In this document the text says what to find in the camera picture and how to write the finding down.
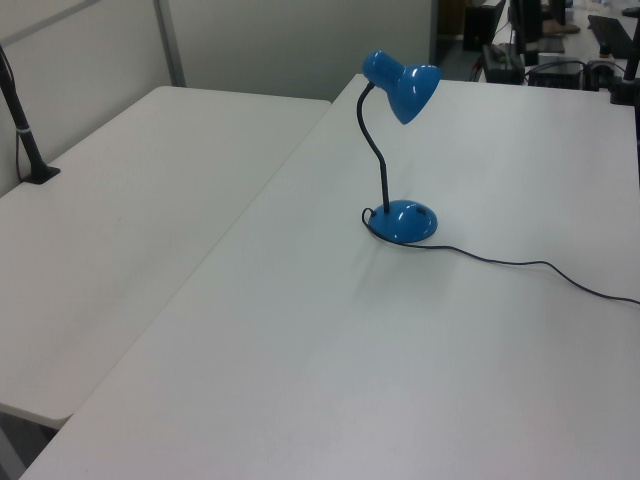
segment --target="lamp base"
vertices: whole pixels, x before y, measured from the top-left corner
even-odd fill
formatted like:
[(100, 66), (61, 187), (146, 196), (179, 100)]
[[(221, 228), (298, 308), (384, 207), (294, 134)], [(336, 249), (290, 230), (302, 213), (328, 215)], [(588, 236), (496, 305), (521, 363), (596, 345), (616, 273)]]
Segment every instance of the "lamp base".
[(384, 206), (376, 208), (369, 218), (369, 226), (385, 240), (395, 243), (413, 243), (433, 235), (438, 219), (433, 211), (411, 200), (389, 202), (389, 212)]
[(48, 180), (52, 179), (59, 173), (60, 173), (59, 168), (46, 166), (46, 168), (39, 170), (36, 175), (34, 175), (33, 173), (31, 175), (27, 175), (22, 179), (22, 181), (24, 183), (33, 183), (35, 185), (42, 185), (43, 183), (46, 183)]

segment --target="desk lamp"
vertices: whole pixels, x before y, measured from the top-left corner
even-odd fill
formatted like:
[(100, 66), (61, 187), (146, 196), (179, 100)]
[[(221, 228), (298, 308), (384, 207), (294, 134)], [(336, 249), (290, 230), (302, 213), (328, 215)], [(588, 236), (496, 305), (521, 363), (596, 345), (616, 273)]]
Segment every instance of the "desk lamp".
[(6, 100), (11, 116), (13, 117), (13, 122), (16, 125), (16, 132), (22, 140), (24, 149), (29, 157), (29, 162), (31, 163), (31, 175), (24, 178), (23, 181), (42, 185), (47, 180), (60, 173), (60, 169), (48, 166), (40, 156), (36, 140), (33, 138), (33, 133), (31, 133), (31, 127), (27, 122), (27, 117), (24, 114), (22, 105), (20, 105), (20, 99), (16, 92), (16, 85), (11, 72), (11, 67), (9, 66), (9, 61), (7, 60), (1, 46), (0, 89), (2, 89), (2, 94), (4, 95), (4, 99)]
[(404, 66), (382, 51), (372, 52), (362, 68), (368, 85), (358, 99), (357, 114), (360, 130), (380, 161), (382, 178), (382, 205), (372, 211), (371, 229), (386, 240), (412, 243), (423, 240), (438, 228), (433, 211), (411, 200), (389, 202), (387, 166), (380, 150), (371, 139), (362, 118), (362, 104), (374, 87), (387, 92), (391, 110), (403, 125), (413, 120), (435, 91), (442, 72), (432, 65)]

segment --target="floor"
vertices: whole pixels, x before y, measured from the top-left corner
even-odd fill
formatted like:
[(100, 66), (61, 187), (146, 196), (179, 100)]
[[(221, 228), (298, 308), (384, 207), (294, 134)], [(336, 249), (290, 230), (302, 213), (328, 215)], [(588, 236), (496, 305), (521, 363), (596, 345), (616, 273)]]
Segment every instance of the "floor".
[[(435, 64), (445, 80), (468, 81), (477, 52), (465, 52), (462, 39), (439, 39)], [(47, 429), (0, 413), (0, 480), (18, 480), (55, 435)]]

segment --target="white wall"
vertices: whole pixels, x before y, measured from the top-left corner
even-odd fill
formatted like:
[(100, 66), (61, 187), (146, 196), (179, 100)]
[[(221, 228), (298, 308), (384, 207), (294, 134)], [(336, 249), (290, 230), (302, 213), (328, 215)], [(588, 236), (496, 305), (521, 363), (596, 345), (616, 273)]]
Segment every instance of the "white wall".
[(437, 0), (168, 0), (189, 87), (333, 101), (367, 53), (429, 60)]
[[(155, 87), (170, 85), (153, 0), (100, 1), (10, 44), (5, 53), (46, 163)], [(17, 185), (14, 142), (0, 97), (0, 196)], [(24, 150), (21, 158), (24, 174)]]

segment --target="blue desk lamp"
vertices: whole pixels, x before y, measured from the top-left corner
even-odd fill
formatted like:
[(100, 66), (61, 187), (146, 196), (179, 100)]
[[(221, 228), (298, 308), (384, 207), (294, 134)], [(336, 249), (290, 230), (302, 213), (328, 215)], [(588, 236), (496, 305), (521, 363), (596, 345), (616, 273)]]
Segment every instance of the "blue desk lamp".
[(382, 205), (372, 211), (369, 226), (380, 237), (391, 242), (418, 242), (432, 235), (438, 228), (436, 214), (411, 200), (389, 202), (387, 165), (364, 125), (362, 104), (373, 87), (380, 87), (387, 92), (393, 113), (406, 125), (427, 104), (442, 78), (442, 72), (432, 65), (404, 66), (383, 51), (369, 54), (362, 70), (369, 84), (358, 99), (358, 125), (380, 161), (382, 177)]

